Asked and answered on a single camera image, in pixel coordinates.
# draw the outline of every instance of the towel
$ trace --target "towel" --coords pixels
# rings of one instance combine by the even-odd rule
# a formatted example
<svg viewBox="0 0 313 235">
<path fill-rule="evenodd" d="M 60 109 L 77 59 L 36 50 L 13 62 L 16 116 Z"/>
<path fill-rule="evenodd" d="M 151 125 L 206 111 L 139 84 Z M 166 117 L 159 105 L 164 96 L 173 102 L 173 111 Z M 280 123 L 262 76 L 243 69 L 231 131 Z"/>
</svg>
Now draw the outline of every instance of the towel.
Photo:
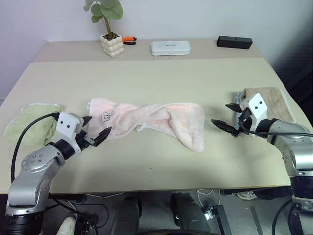
<svg viewBox="0 0 313 235">
<path fill-rule="evenodd" d="M 35 119 L 53 112 L 61 112 L 63 106 L 49 103 L 35 103 L 22 107 L 20 114 L 7 126 L 4 137 L 16 144 L 22 131 Z M 50 142 L 57 122 L 47 117 L 34 124 L 24 135 L 21 142 L 25 146 L 42 146 Z"/>
<path fill-rule="evenodd" d="M 92 99 L 88 134 L 94 138 L 107 127 L 107 140 L 121 138 L 132 130 L 153 129 L 173 136 L 186 147 L 203 152 L 204 112 L 194 103 L 150 104 L 143 107 Z"/>
<path fill-rule="evenodd" d="M 268 119 L 273 118 L 295 123 L 295 118 L 287 103 L 285 94 L 277 87 L 245 88 L 240 96 L 242 102 L 246 97 L 260 93 L 268 106 Z"/>
</svg>

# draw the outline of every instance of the green towel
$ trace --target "green towel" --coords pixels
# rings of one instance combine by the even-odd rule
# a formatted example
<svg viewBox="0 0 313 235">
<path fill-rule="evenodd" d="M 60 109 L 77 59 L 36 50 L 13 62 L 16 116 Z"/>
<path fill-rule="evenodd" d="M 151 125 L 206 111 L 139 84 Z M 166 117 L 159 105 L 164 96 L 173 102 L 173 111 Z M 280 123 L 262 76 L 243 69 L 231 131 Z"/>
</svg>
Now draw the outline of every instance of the green towel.
<svg viewBox="0 0 313 235">
<path fill-rule="evenodd" d="M 20 114 L 7 126 L 4 136 L 12 143 L 16 144 L 22 131 L 32 121 L 46 114 L 61 112 L 62 105 L 50 103 L 35 103 L 24 106 Z M 22 145 L 42 146 L 50 142 L 57 122 L 53 117 L 47 117 L 35 123 L 24 135 Z"/>
</svg>

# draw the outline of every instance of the potted plant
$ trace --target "potted plant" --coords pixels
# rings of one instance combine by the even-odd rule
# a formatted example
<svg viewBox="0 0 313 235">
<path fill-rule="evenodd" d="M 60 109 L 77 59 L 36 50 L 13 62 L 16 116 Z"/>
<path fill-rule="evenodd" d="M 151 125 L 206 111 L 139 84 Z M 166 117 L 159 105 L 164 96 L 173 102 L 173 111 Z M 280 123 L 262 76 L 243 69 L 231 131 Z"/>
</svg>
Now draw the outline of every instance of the potted plant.
<svg viewBox="0 0 313 235">
<path fill-rule="evenodd" d="M 118 20 L 123 17 L 123 8 L 119 0 L 85 0 L 85 11 L 91 10 L 92 22 L 101 20 L 107 29 L 107 34 L 100 36 L 103 51 L 111 57 L 124 52 L 122 37 L 111 29 L 110 20 Z"/>
</svg>

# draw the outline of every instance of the pink towel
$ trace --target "pink towel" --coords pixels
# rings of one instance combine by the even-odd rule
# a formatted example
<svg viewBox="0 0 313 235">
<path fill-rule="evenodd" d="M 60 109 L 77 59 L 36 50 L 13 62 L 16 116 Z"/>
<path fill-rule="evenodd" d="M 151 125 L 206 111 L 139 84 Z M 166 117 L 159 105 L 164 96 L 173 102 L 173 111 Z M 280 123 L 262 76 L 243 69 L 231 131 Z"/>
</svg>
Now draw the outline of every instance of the pink towel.
<svg viewBox="0 0 313 235">
<path fill-rule="evenodd" d="M 89 136 L 112 127 L 108 140 L 121 138 L 133 129 L 150 128 L 180 140 L 187 148 L 203 152 L 204 112 L 194 103 L 151 104 L 143 107 L 117 104 L 108 99 L 92 99 Z"/>
</svg>

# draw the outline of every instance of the white wall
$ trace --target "white wall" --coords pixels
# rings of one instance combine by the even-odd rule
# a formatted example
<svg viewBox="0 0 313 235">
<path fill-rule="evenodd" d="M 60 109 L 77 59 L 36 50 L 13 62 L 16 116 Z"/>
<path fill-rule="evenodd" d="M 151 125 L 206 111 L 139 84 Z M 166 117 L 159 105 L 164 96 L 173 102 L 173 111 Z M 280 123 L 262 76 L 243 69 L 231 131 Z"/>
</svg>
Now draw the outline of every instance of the white wall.
<svg viewBox="0 0 313 235">
<path fill-rule="evenodd" d="M 292 42 L 312 33 L 312 0 L 121 0 L 113 22 L 140 39 L 251 37 L 275 67 Z M 0 99 L 46 41 L 98 40 L 104 32 L 83 11 L 84 0 L 0 1 Z"/>
</svg>

